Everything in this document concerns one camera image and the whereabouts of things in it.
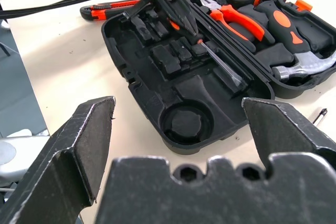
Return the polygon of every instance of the gray floor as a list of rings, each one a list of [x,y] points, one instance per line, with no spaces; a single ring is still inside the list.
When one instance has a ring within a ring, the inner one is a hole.
[[[0,42],[18,52],[10,31],[0,28]],[[21,57],[0,49],[0,137],[22,129],[37,134],[47,128]]]

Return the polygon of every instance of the hammer head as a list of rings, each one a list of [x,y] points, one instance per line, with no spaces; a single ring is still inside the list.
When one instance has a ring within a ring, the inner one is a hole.
[[[311,51],[294,54],[294,58],[297,63],[293,67],[277,66],[272,68],[277,80],[287,82],[290,78],[305,78],[326,71],[335,64],[336,52],[327,59],[320,59]]]

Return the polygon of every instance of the foam tool tray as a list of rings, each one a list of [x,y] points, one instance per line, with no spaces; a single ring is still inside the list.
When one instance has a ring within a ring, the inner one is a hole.
[[[265,77],[197,13],[204,42],[246,82],[238,89],[201,45],[181,37],[153,6],[130,21],[103,25],[111,58],[164,143],[193,154],[247,124],[244,97],[274,99]]]
[[[251,64],[259,69],[259,71],[267,79],[267,82],[271,84],[277,97],[284,99],[295,98],[301,95],[305,90],[312,89],[316,85],[324,82],[336,71],[336,66],[334,65],[322,73],[308,76],[302,80],[291,79],[286,83],[280,82],[275,78],[271,67],[278,65],[291,67],[296,63],[294,56],[280,41],[277,41],[276,39],[273,45],[265,46],[265,44],[257,41],[244,27],[241,27],[236,23],[230,23],[229,25],[232,28],[238,30],[255,45],[256,51],[251,52],[237,40],[230,37],[228,33],[223,30],[220,24],[210,18],[209,9],[202,6],[200,0],[187,1],[190,2],[192,9],[199,14],[201,19],[206,20],[212,30],[218,31],[220,36],[226,40],[227,43],[236,47],[236,49],[244,55]],[[221,5],[230,4],[227,0],[215,1]],[[308,10],[299,9],[299,6],[296,4],[287,3],[287,0],[260,0],[260,3],[263,4],[263,2],[266,1],[273,2],[278,9],[280,9],[292,20],[299,35],[308,42],[311,51],[318,58],[327,58],[336,50],[336,29],[330,24],[326,23],[324,20]],[[251,3],[245,6],[240,4],[239,6],[236,6],[236,9],[239,12],[251,17],[256,22],[264,25],[264,27],[268,29],[268,18],[264,13],[256,11],[258,6],[254,8]]]

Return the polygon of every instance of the orange-handled pliers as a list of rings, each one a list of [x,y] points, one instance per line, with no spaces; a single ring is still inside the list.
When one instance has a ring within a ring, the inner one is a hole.
[[[245,36],[238,31],[230,27],[227,22],[235,22],[245,27],[251,32],[259,41],[266,42],[268,44],[274,44],[275,39],[272,34],[262,25],[255,22],[250,17],[235,10],[232,5],[221,6],[214,0],[200,0],[202,5],[208,7],[211,10],[210,17],[215,21],[220,22],[223,28],[235,39],[241,42],[251,52],[256,51],[256,47]]]

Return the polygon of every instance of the beige table surface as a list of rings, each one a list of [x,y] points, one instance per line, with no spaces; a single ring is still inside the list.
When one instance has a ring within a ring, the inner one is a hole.
[[[59,0],[4,0],[1,4],[4,9],[18,9],[57,1]],[[177,155],[164,145],[114,66],[102,39],[102,23],[87,22],[79,14],[81,6],[111,1],[119,0],[94,0],[9,20],[51,134],[72,115],[78,104],[106,95],[116,97],[109,160],[102,190],[111,161],[120,156],[164,156],[170,161],[171,169],[181,163],[193,163],[204,170],[206,160],[215,155],[231,159],[235,166],[241,162],[261,165],[248,126],[234,136],[211,144],[191,156]],[[315,14],[336,26],[336,8],[331,6],[334,0],[305,1],[314,6]],[[325,83],[287,102],[310,120],[314,119],[321,108],[328,108],[329,114],[319,128],[336,140],[335,81],[336,74]],[[95,204],[82,212],[85,223],[93,223],[97,209]]]

